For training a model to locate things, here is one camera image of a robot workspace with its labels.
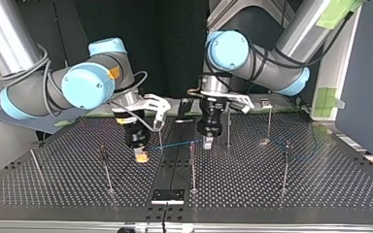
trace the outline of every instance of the metal plate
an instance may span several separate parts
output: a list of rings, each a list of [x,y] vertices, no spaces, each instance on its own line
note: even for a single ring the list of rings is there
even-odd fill
[[[200,140],[194,123],[167,120],[164,144]],[[72,125],[38,153],[42,176],[29,156],[0,172],[0,220],[162,222],[171,224],[370,224],[373,225],[373,166],[300,114],[232,116],[230,150],[226,126],[212,150],[195,144],[196,194],[188,165],[189,144],[151,150],[139,165],[111,118]],[[315,150],[314,138],[317,140]],[[287,192],[282,192],[283,142],[290,140]],[[107,193],[97,149],[107,145],[116,195]],[[158,145],[153,135],[151,145]],[[183,206],[152,206],[155,189],[184,189]]]
[[[273,115],[271,142],[263,146],[267,120],[233,115],[230,150],[226,124],[212,150],[195,147],[198,193],[189,194],[185,221],[373,224],[373,166],[367,160],[323,126],[314,125],[313,135],[300,114]],[[286,140],[293,158],[283,192]]]
[[[173,118],[166,121],[162,132],[164,143],[168,141],[172,122]],[[150,161],[138,164],[123,137],[123,128],[114,118],[86,118],[37,152],[42,174],[30,156],[10,165],[0,179],[0,216],[47,219],[47,213],[42,216],[40,213],[69,210],[75,215],[72,218],[79,220],[83,220],[80,217],[93,220],[94,214],[101,213],[97,218],[102,220],[145,221],[161,161],[161,150],[155,148],[159,146],[159,138],[152,133]],[[108,167],[114,194],[107,191],[108,180],[99,162],[101,143],[106,145],[110,156]]]

